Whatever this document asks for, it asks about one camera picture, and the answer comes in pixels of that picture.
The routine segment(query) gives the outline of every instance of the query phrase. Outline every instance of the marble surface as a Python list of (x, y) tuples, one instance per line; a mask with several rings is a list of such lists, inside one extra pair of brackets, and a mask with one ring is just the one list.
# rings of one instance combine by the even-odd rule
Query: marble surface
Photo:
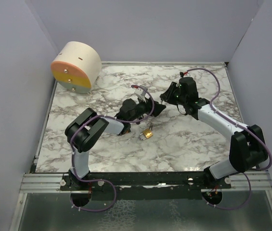
[[(57, 85), (52, 102), (36, 172), (67, 172), (71, 166), (71, 149), (65, 128), (86, 108), (102, 115), (114, 116), (127, 98), (136, 100), (131, 84), (144, 85), (156, 101), (179, 72), (196, 66), (104, 66), (91, 95), (72, 93)], [(233, 92), (221, 65), (201, 66), (213, 71), (221, 85), (214, 104), (223, 112), (241, 120)], [(192, 71), (199, 96), (211, 99), (217, 90), (215, 79), (204, 71)], [(140, 125), (132, 125), (123, 136), (103, 134), (91, 149), (89, 167), (93, 172), (129, 171), (198, 171), (229, 155), (230, 142), (209, 125), (191, 116), (181, 115), (167, 104), (158, 116)], [(153, 125), (153, 137), (139, 140), (139, 134)]]

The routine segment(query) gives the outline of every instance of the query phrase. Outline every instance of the padlock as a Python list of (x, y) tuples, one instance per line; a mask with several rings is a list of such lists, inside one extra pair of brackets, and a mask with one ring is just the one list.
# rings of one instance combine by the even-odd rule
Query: padlock
[(153, 136), (153, 133), (152, 133), (152, 131), (150, 130), (150, 129), (146, 129), (146, 130), (144, 130), (141, 134), (140, 134), (140, 136), (139, 136), (139, 139), (140, 140), (146, 140), (146, 139), (148, 139), (148, 138), (150, 138), (150, 137), (152, 137)]

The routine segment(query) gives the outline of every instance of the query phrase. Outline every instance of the gray wall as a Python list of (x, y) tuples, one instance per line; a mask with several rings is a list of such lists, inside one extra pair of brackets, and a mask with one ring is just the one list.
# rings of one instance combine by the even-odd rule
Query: gray wall
[(103, 61), (229, 61), (262, 0), (31, 0), (60, 50)]
[(265, 0), (251, 23), (229, 72), (244, 120), (263, 128), (272, 152), (272, 0)]
[(55, 57), (23, 0), (0, 1), (0, 231), (9, 228), (34, 157)]

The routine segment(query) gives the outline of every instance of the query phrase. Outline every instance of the metal rail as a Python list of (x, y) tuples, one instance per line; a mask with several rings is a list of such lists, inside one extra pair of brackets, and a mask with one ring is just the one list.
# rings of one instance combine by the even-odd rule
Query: metal rail
[[(20, 193), (71, 193), (71, 191), (60, 191), (60, 181), (63, 175), (63, 173), (24, 174)], [(268, 172), (247, 172), (247, 175), (252, 190), (272, 190), (272, 180)], [(247, 191), (249, 189), (243, 174), (231, 176), (230, 179), (232, 188), (222, 189), (222, 191)], [(73, 191), (73, 193), (88, 193), (88, 191)]]

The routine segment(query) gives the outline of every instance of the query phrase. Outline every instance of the round container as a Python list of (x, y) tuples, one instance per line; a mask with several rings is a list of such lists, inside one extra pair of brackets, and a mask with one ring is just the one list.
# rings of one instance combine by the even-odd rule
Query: round container
[(101, 69), (98, 53), (82, 42), (68, 42), (51, 63), (54, 78), (76, 93), (88, 93)]

